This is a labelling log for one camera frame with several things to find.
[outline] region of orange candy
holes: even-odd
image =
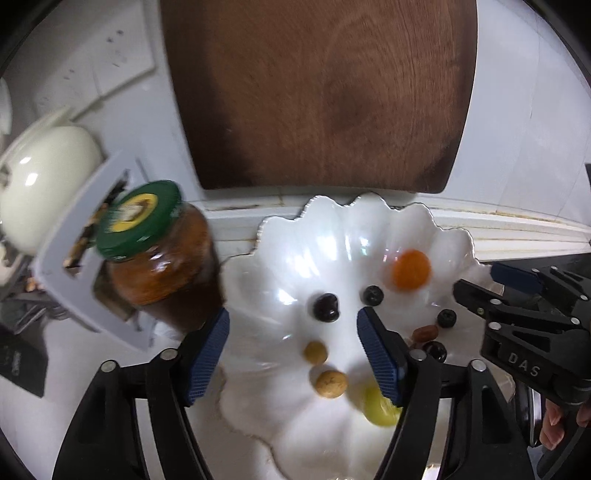
[[[419,250],[406,250],[392,265],[392,282],[402,291],[421,288],[431,277],[431,262]]]

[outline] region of wooden cutting board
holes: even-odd
[[[163,0],[205,189],[440,192],[476,63],[475,0]]]

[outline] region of glass jar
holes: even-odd
[[[175,182],[148,183],[111,206],[96,246],[119,295],[183,333],[222,306],[207,220]]]

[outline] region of blue gripper pad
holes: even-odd
[[[402,395],[398,389],[398,365],[390,358],[364,310],[360,310],[357,314],[357,335],[361,340],[382,395],[389,398],[394,405],[401,406]]]
[[[186,394],[189,405],[193,405],[196,399],[205,395],[213,371],[222,354],[222,349],[230,334],[230,315],[226,309],[220,310],[214,322],[214,327],[209,332],[190,368],[189,387]]]
[[[535,273],[498,262],[491,266],[491,277],[497,283],[528,295],[539,295],[544,289],[544,285]]]

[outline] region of brown nut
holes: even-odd
[[[413,340],[417,343],[426,343],[435,340],[437,335],[439,335],[439,328],[437,325],[425,325],[424,327],[417,328],[413,332]]]
[[[321,397],[337,398],[345,393],[348,386],[349,380],[347,380],[347,375],[334,370],[328,370],[320,374],[314,388]]]
[[[304,358],[312,365],[322,365],[329,357],[329,353],[322,342],[314,340],[304,349]]]

